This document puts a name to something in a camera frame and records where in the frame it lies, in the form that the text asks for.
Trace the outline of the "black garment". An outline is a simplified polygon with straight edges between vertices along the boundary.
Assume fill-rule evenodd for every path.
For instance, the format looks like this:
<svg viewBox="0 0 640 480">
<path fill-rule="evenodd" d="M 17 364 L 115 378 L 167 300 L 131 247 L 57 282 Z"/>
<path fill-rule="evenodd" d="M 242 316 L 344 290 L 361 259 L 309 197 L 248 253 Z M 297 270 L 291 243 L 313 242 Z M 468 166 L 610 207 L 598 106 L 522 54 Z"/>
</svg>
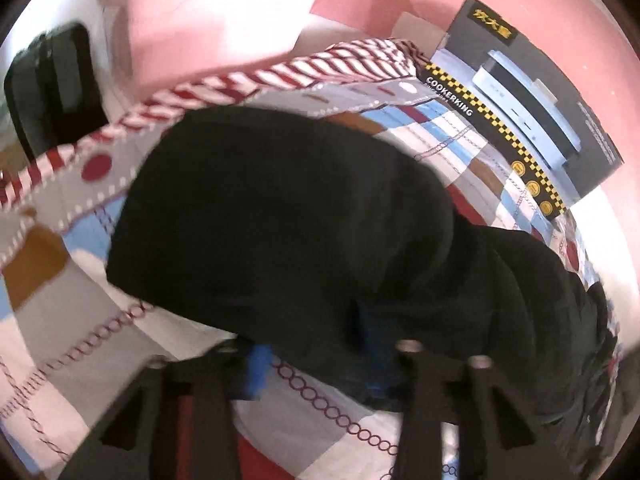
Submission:
<svg viewBox="0 0 640 480">
<path fill-rule="evenodd" d="M 600 285 L 532 234 L 472 223 L 431 168 L 335 122 L 186 114 L 130 186 L 106 276 L 375 410 L 408 398 L 400 340 L 489 356 L 575 462 L 611 392 Z"/>
</svg>

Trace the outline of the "plaid patchwork bed sheet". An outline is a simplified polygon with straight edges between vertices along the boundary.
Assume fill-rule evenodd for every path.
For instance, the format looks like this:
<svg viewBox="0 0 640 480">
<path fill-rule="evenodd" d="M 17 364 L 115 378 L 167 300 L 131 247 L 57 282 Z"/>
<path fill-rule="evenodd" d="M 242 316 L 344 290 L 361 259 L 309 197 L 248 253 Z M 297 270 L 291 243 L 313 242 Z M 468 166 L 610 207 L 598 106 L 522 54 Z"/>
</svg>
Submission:
<svg viewBox="0 0 640 480">
<path fill-rule="evenodd" d="M 200 110 L 224 106 L 335 122 L 393 145 L 431 168 L 469 221 L 532 234 L 582 284 L 602 287 L 573 218 L 545 217 L 502 155 L 416 78 L 266 90 Z M 234 334 L 131 297 L 106 276 L 130 186 L 160 138 L 190 112 L 130 134 L 30 202 L 1 209 L 1 427 L 25 466 L 50 479 L 147 359 L 193 358 Z M 597 466 L 618 423 L 610 405 L 620 343 L 605 300 L 615 340 L 611 392 L 596 444 L 581 462 L 565 455 L 578 474 Z M 368 408 L 276 354 L 259 400 L 239 403 L 238 423 L 245 457 L 299 479 L 385 479 L 399 430 L 396 412 Z"/>
</svg>

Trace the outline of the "black Cookerking cardboard box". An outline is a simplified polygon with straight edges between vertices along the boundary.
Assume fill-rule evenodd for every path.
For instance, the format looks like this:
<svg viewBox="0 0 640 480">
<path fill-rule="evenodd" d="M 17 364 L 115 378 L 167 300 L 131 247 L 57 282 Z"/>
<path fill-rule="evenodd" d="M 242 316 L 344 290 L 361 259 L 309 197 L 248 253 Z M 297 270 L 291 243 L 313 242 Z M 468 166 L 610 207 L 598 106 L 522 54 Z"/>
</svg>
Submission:
<svg viewBox="0 0 640 480">
<path fill-rule="evenodd" d="M 465 0 L 420 78 L 502 155 L 549 219 L 622 166 L 574 84 L 480 0 Z"/>
</svg>

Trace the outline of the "black bag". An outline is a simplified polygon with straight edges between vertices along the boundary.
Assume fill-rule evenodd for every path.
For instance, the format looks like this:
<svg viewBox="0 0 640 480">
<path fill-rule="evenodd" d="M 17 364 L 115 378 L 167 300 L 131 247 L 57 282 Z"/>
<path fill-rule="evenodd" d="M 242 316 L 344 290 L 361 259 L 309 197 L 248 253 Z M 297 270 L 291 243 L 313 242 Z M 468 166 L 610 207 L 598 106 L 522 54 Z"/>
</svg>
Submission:
<svg viewBox="0 0 640 480">
<path fill-rule="evenodd" d="M 70 22 L 14 56 L 3 83 L 22 149 L 31 162 L 107 124 L 88 30 Z"/>
</svg>

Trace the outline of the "red white striped cloth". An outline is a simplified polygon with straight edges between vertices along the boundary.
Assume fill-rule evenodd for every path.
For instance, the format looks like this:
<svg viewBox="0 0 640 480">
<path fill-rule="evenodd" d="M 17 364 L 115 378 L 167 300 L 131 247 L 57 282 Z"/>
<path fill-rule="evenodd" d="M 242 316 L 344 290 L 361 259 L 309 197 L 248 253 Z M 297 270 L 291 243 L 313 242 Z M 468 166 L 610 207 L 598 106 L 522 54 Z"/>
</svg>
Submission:
<svg viewBox="0 0 640 480">
<path fill-rule="evenodd" d="M 1 190 L 1 209 L 16 209 L 106 148 L 189 110 L 241 104 L 266 90 L 307 90 L 318 84 L 354 84 L 414 77 L 426 55 L 407 39 L 369 38 L 339 42 L 326 50 L 250 72 L 232 72 L 177 84 L 129 107 L 116 122 L 39 156 Z"/>
</svg>

